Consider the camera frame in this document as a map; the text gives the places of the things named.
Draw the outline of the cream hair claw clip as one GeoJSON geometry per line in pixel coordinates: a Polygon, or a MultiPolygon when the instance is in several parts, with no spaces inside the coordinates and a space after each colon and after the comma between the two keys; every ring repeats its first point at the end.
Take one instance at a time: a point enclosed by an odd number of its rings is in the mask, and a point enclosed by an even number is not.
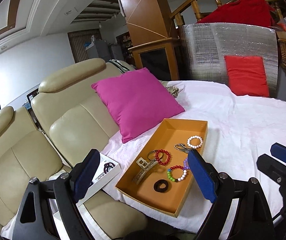
{"type": "Polygon", "coordinates": [[[144,178],[146,173],[152,169],[155,165],[158,164],[158,161],[154,158],[150,161],[146,161],[144,158],[140,157],[137,161],[136,164],[139,165],[141,170],[139,173],[133,178],[133,182],[136,183],[136,185],[139,185],[141,180],[144,178]]]}

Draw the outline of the white pink bedspread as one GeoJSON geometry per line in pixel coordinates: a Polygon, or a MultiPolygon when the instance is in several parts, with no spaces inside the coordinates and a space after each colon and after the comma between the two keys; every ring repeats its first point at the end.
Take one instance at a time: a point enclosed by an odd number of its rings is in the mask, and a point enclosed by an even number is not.
{"type": "MultiPolygon", "coordinates": [[[[182,81],[179,86],[184,90],[177,101],[185,109],[180,117],[208,122],[205,159],[237,179],[256,175],[276,215],[283,205],[282,196],[277,184],[257,169],[256,161],[269,153],[272,144],[286,145],[286,102],[235,96],[227,86],[212,82],[182,81]]],[[[125,144],[120,132],[115,133],[104,153],[129,167],[154,131],[155,127],[125,144]]]]}

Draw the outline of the white box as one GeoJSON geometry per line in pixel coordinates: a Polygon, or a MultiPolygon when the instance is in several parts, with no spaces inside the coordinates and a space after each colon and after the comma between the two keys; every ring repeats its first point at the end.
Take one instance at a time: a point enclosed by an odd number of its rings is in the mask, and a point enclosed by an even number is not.
{"type": "Polygon", "coordinates": [[[119,163],[100,153],[100,164],[94,174],[94,178],[90,181],[91,184],[85,194],[85,197],[77,202],[77,207],[89,200],[120,172],[121,167],[119,163]]]}

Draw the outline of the red pillow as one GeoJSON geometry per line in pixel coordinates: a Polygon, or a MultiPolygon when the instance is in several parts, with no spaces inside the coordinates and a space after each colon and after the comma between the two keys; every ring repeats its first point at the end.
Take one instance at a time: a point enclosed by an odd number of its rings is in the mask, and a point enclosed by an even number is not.
{"type": "Polygon", "coordinates": [[[235,95],[270,96],[262,57],[226,55],[224,60],[228,85],[235,95]]]}

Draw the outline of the black scrunchie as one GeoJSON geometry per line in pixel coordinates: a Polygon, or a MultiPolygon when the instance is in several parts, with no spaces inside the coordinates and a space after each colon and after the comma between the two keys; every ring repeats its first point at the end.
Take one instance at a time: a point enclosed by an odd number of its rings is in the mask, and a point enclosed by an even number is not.
{"type": "Polygon", "coordinates": [[[153,185],[154,191],[159,192],[159,193],[165,193],[168,190],[168,187],[169,187],[169,183],[167,180],[164,180],[164,179],[160,179],[156,181],[155,184],[153,185]]]}

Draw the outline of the metal key clasp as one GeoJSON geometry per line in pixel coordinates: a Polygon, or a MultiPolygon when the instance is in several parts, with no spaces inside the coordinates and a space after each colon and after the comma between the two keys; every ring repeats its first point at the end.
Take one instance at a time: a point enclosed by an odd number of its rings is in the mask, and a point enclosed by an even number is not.
{"type": "Polygon", "coordinates": [[[175,145],[174,145],[174,148],[175,148],[176,150],[179,150],[179,151],[184,152],[184,153],[186,153],[186,154],[188,154],[189,151],[191,150],[191,148],[185,146],[184,144],[175,144],[175,145]]]}

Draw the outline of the orange cardboard tray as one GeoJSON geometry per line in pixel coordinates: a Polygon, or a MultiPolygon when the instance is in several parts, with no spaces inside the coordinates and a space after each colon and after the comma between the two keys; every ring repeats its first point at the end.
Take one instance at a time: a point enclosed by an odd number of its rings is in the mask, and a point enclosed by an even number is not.
{"type": "Polygon", "coordinates": [[[175,144],[189,147],[196,145],[202,153],[208,133],[208,123],[204,120],[164,119],[149,141],[115,185],[124,196],[147,207],[172,217],[178,217],[189,193],[193,175],[188,168],[187,154],[176,150],[175,144]],[[150,169],[139,185],[133,178],[141,168],[136,161],[142,157],[146,161],[152,150],[164,153],[161,163],[150,169]],[[165,193],[154,191],[156,181],[164,179],[169,183],[165,193]]]}

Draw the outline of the beige leather sofa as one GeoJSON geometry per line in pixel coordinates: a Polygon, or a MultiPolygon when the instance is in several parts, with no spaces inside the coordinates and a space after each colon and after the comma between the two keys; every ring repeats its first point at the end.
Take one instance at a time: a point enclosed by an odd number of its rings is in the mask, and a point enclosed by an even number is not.
{"type": "Polygon", "coordinates": [[[103,150],[119,130],[91,85],[119,76],[103,59],[89,59],[44,79],[31,106],[0,110],[0,230],[10,225],[31,177],[70,171],[93,148],[103,150]]]}

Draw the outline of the silver insulated foil panel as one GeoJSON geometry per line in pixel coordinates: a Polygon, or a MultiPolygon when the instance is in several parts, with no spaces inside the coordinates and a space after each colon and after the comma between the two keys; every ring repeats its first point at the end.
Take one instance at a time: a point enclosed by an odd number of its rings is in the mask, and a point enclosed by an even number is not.
{"type": "Polygon", "coordinates": [[[182,80],[227,84],[225,56],[260,56],[270,95],[278,92],[278,45],[273,29],[237,23],[179,26],[178,73],[182,80]]]}

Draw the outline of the red cloth on railing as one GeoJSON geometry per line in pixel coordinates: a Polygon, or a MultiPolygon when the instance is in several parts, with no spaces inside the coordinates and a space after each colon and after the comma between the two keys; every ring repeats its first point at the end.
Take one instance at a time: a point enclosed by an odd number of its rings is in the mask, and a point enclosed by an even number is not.
{"type": "Polygon", "coordinates": [[[274,9],[266,0],[237,0],[224,4],[197,23],[237,23],[272,27],[274,9]]]}

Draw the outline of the magenta pillow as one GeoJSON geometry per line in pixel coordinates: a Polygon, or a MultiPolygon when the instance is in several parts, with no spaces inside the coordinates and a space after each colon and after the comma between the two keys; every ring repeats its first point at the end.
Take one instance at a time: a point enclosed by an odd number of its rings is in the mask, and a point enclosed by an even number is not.
{"type": "Polygon", "coordinates": [[[91,88],[119,126],[124,144],[154,128],[163,119],[185,112],[147,68],[99,80],[91,88]]]}

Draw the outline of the brown wooden cabinet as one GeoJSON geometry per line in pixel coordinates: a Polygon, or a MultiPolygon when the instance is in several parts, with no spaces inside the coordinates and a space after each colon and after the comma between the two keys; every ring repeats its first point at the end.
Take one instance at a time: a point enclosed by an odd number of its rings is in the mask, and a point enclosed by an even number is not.
{"type": "Polygon", "coordinates": [[[159,79],[179,80],[175,48],[178,34],[167,0],[120,0],[132,39],[137,68],[150,68],[159,79]]]}

